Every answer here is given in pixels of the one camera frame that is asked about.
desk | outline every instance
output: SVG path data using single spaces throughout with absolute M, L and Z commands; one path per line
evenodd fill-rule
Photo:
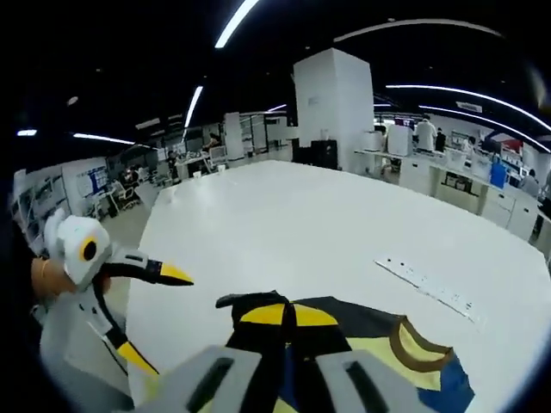
M 189 178 L 188 165 L 196 162 L 203 162 L 207 167 L 208 173 L 212 173 L 210 165 L 208 164 L 208 159 L 210 156 L 207 153 L 203 153 L 200 157 L 190 157 L 183 162 L 176 163 L 176 169 L 178 171 L 178 177 L 181 181 Z
M 491 220 L 496 225 L 508 229 L 524 241 L 529 241 L 537 215 L 543 215 L 538 208 L 539 203 L 537 200 L 531 198 L 523 191 L 513 188 L 508 184 L 504 188 L 498 188 L 488 180 L 473 175 L 470 169 L 467 168 L 451 168 L 445 163 L 445 157 L 431 157 L 421 153 L 413 153 L 408 157 L 403 157 L 380 151 L 355 151 L 355 153 L 401 160 L 402 167 L 399 185 L 433 198 L 438 198 L 438 194 L 444 192 L 444 189 L 450 195 L 461 194 L 464 197 L 469 196 L 440 185 L 446 172 L 464 176 L 478 183 L 481 185 L 478 199 L 476 201 L 471 200 L 472 203 L 476 202 L 476 204 L 472 207 L 460 207 L 464 207 L 471 213 L 480 215 Z M 551 240 L 549 248 L 546 247 L 542 252 L 547 255 L 550 250 Z
M 131 282 L 127 334 L 160 372 L 226 342 L 231 311 L 214 308 L 225 294 L 332 295 L 407 314 L 428 340 L 453 345 L 477 393 L 469 411 L 487 413 L 529 377 L 551 326 L 539 251 L 444 202 L 334 170 L 265 161 L 167 188 L 140 248 L 195 279 L 183 288 Z M 468 296 L 484 309 L 484 329 L 374 263 L 389 254 Z M 139 404 L 144 377 L 128 371 Z

wall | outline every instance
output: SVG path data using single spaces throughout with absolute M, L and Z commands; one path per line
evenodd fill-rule
M 548 173 L 551 170 L 551 154 L 539 152 L 533 146 L 524 144 L 523 161 L 529 170 L 534 170 L 540 185 L 545 185 Z
M 333 50 L 315 54 L 294 65 L 300 146 L 309 146 L 313 140 L 320 139 L 324 129 L 329 136 L 337 134 L 337 74 Z
M 456 131 L 478 138 L 479 136 L 484 137 L 493 132 L 493 129 L 490 127 L 477 125 L 472 122 L 467 122 L 466 120 L 438 116 L 436 114 L 430 114 L 430 121 L 436 128 L 441 127 L 442 132 L 447 136 L 450 136 L 452 131 Z
M 338 163 L 359 172 L 354 154 L 360 137 L 374 128 L 373 85 L 369 63 L 329 49 L 294 65 L 300 145 L 335 139 Z
M 338 163 L 343 170 L 362 172 L 357 155 L 361 136 L 374 130 L 373 84 L 369 63 L 335 50 L 338 101 Z
M 83 188 L 82 182 L 78 180 L 78 175 L 101 167 L 107 167 L 104 157 L 82 159 L 61 165 L 67 200 L 69 201 L 69 207 L 73 215 L 82 215 L 84 209 L 84 196 L 82 192 L 86 192 L 86 189 Z

chair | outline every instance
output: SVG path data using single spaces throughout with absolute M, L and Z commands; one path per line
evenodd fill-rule
M 145 182 L 149 178 L 149 171 L 146 168 L 138 169 L 138 180 L 140 182 Z
M 153 209 L 160 190 L 153 187 L 149 182 L 144 182 L 136 188 L 136 195 L 139 196 L 141 202 L 149 211 Z
M 121 208 L 123 211 L 138 204 L 138 201 L 134 197 L 134 190 L 132 188 L 126 189 L 119 181 L 114 180 L 113 189 L 115 190 L 119 201 L 125 202 L 125 204 Z
M 166 183 L 168 183 L 169 185 L 172 184 L 172 178 L 170 176 L 170 168 L 167 162 L 161 162 L 159 165 L 157 165 L 156 182 L 162 183 L 163 186 Z
M 216 169 L 217 165 L 227 163 L 227 151 L 225 146 L 215 146 L 208 152 L 210 156 L 211 169 Z

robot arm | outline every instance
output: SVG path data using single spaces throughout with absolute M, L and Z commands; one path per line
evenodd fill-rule
M 111 243 L 97 220 L 72 215 L 66 218 L 62 209 L 46 222 L 44 238 L 50 257 L 64 263 L 65 272 L 77 286 L 78 307 L 92 329 L 122 357 L 148 373 L 158 374 L 109 313 L 103 278 L 129 277 L 167 286 L 190 286 L 193 281 L 174 266 Z

floor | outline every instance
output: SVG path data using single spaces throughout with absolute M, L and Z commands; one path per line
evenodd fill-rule
M 292 151 L 290 146 L 285 146 L 277 151 L 256 155 L 230 162 L 228 168 L 249 163 L 261 162 L 273 159 L 291 161 Z M 107 217 L 102 225 L 107 230 L 112 241 L 121 243 L 128 248 L 138 248 L 139 241 L 149 218 L 149 211 L 143 205 L 137 205 L 126 211 L 122 211 L 114 218 Z M 125 278 L 113 278 L 112 285 L 105 298 L 111 310 L 126 315 L 128 291 L 130 280 Z M 71 364 L 93 376 L 102 379 L 120 391 L 129 393 L 127 377 L 116 366 L 111 355 L 103 347 L 99 337 L 88 328 L 86 323 L 79 323 L 72 328 L 71 350 L 68 351 Z

